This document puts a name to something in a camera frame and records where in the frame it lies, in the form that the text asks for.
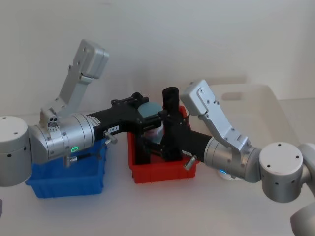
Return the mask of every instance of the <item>tabletop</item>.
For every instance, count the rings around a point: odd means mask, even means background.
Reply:
[[[315,99],[280,104],[301,142],[315,142]],[[21,116],[35,124],[39,115]],[[202,122],[193,130],[207,132]],[[193,179],[135,184],[126,133],[107,153],[101,194],[38,199],[24,183],[0,188],[1,236],[290,236],[290,216],[312,203],[303,186],[297,200],[269,200],[261,182],[227,181],[202,163]]]

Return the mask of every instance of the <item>red plastic container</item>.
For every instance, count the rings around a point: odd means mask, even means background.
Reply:
[[[185,107],[180,106],[180,112],[184,115],[184,117],[187,116]],[[190,160],[190,157],[186,155],[183,155],[182,161],[165,162],[160,156],[152,154],[150,164],[135,165],[134,142],[134,135],[128,133],[128,161],[135,183],[148,183],[195,177],[197,162],[189,171],[186,171],[183,166]]]

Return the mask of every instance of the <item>blue led light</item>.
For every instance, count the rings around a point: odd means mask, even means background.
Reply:
[[[226,174],[227,175],[227,172],[225,172],[224,170],[219,170],[221,173],[223,174]]]

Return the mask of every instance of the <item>blue object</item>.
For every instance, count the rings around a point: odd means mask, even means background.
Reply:
[[[44,165],[33,164],[32,175],[25,184],[32,186],[38,198],[101,193],[107,150],[106,146],[102,146],[104,142],[104,140],[97,141],[93,147],[72,154],[71,156],[86,154],[91,156],[78,160],[69,168],[63,166],[63,158]]]
[[[223,174],[226,174],[227,175],[227,172],[225,172],[224,170],[219,170],[221,173]]]

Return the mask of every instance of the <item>black cylinder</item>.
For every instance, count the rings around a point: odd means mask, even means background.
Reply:
[[[179,111],[179,91],[177,87],[165,88],[163,95],[163,109],[168,114],[178,113]]]

